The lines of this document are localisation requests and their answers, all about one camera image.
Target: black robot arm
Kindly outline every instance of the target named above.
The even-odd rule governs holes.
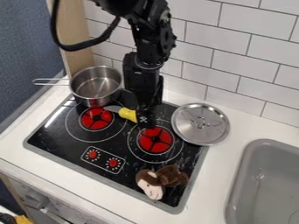
[[[170,57],[176,46],[176,36],[170,25],[170,8],[165,0],[91,0],[108,13],[115,15],[112,24],[95,39],[75,45],[60,43],[57,31],[59,1],[55,0],[51,30],[55,43],[66,51],[77,51],[107,40],[120,18],[128,20],[132,28],[136,52],[126,54],[123,60],[125,88],[133,92],[140,109],[151,109],[162,101],[163,77],[159,68]]]

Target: stuffed animal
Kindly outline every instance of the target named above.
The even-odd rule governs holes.
[[[158,171],[141,170],[136,174],[136,183],[152,200],[163,197],[165,187],[186,185],[188,175],[180,172],[177,165],[167,165]]]

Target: pot lid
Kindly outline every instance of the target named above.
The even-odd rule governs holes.
[[[213,106],[191,103],[179,107],[172,115],[174,131],[186,142],[212,145],[224,140],[230,130],[225,114]]]

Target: white tile wall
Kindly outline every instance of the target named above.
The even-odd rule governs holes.
[[[241,78],[238,93],[299,109],[299,91],[287,87]]]
[[[173,18],[171,20],[171,26],[174,33],[176,33],[177,39],[184,41],[184,29],[186,27],[186,22],[183,20]]]
[[[218,0],[217,2],[258,7],[260,0]]]
[[[176,59],[169,59],[164,66],[161,68],[161,73],[171,74],[177,77],[182,76],[182,65],[183,62]]]
[[[261,114],[265,104],[264,101],[231,93],[215,87],[208,88],[206,100],[257,116]]]
[[[111,67],[112,66],[112,60],[109,59],[109,58],[94,54],[94,64],[96,66]]]
[[[169,0],[168,3],[174,18],[208,25],[218,23],[220,3],[206,0]]]
[[[299,1],[297,0],[262,0],[261,8],[299,15]]]
[[[98,53],[99,55],[109,57],[115,60],[123,60],[123,57],[126,53],[130,53],[132,48],[115,45],[109,42],[101,43],[100,45],[95,45],[93,47],[94,53]]]
[[[123,46],[136,47],[132,31],[121,27],[115,28],[110,41]]]
[[[220,26],[278,39],[289,39],[295,16],[223,4]]]
[[[245,53],[250,35],[204,24],[187,23],[186,41],[232,53]]]
[[[162,75],[164,77],[164,88],[201,100],[205,99],[205,85],[188,80],[182,80],[165,73],[162,73]]]
[[[299,42],[299,22],[298,22],[298,19],[296,21],[296,26],[295,26],[294,31],[292,33],[291,41]]]
[[[113,59],[113,68],[116,68],[122,74],[122,62]]]
[[[171,52],[171,57],[176,60],[188,61],[201,66],[210,66],[212,49],[177,42],[177,47]]]
[[[299,128],[299,110],[268,102],[262,115],[277,122],[286,123]]]
[[[299,127],[299,0],[168,1],[178,41],[161,69],[165,88]],[[97,37],[114,17],[84,4]],[[135,49],[129,28],[123,19],[93,48],[97,65],[122,72]]]
[[[215,51],[212,67],[262,81],[273,81],[278,64],[229,52]]]
[[[107,24],[87,20],[87,27],[89,36],[91,38],[98,38],[108,28]]]
[[[203,66],[195,66],[189,63],[184,63],[183,78],[230,91],[236,90],[239,80],[238,75],[216,71]]]
[[[248,55],[299,67],[299,45],[288,41],[253,36]]]
[[[275,83],[299,89],[299,68],[292,66],[281,66]]]

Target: gray sink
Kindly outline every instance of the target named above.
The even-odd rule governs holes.
[[[267,139],[246,147],[226,205],[226,223],[299,223],[298,148]]]

